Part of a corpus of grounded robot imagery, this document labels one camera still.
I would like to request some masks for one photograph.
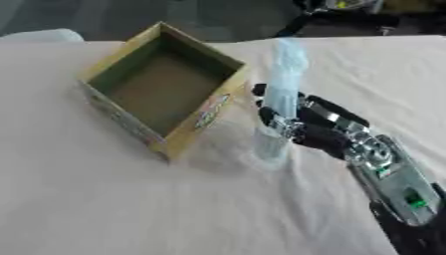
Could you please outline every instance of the robotic hand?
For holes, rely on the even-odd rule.
[[[253,94],[262,97],[265,84]],[[260,108],[263,124],[294,143],[345,160],[370,199],[370,210],[400,255],[446,254],[446,193],[429,183],[394,140],[370,134],[365,119],[316,96],[299,93],[297,119]]]

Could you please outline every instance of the transparent plastic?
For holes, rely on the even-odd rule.
[[[309,63],[302,46],[294,39],[278,39],[271,78],[262,107],[269,107],[279,115],[296,117],[301,76]],[[271,163],[283,161],[287,154],[288,140],[272,128],[259,123],[255,133],[256,154]]]

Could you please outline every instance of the printed label on box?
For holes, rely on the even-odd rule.
[[[195,128],[203,128],[212,123],[220,112],[221,107],[228,101],[229,94],[218,97],[217,99],[209,99],[203,107],[200,118]]]

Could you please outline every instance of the cardboard box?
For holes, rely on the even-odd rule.
[[[242,62],[158,23],[80,81],[93,106],[172,159],[215,120],[246,78]]]

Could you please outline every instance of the white table surface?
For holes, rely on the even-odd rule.
[[[273,42],[216,46],[251,66],[252,86],[268,79]],[[301,42],[303,92],[369,119],[446,178],[442,37]],[[159,161],[77,88],[75,74],[118,46],[0,45],[0,254],[394,254],[343,162],[298,146],[282,170],[254,161],[251,102]]]

